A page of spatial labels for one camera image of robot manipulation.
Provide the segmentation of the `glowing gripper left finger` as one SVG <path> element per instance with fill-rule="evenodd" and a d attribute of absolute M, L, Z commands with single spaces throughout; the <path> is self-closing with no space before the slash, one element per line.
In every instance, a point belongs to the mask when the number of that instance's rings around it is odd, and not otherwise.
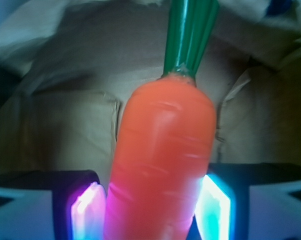
<path fill-rule="evenodd" d="M 105 208 L 92 170 L 0 174 L 0 240 L 101 240 Z"/>

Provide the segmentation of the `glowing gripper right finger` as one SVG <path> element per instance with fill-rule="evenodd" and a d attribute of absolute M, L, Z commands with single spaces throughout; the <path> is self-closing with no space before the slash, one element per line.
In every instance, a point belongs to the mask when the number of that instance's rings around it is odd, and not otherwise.
<path fill-rule="evenodd" d="M 211 163 L 190 240 L 301 240 L 301 166 Z"/>

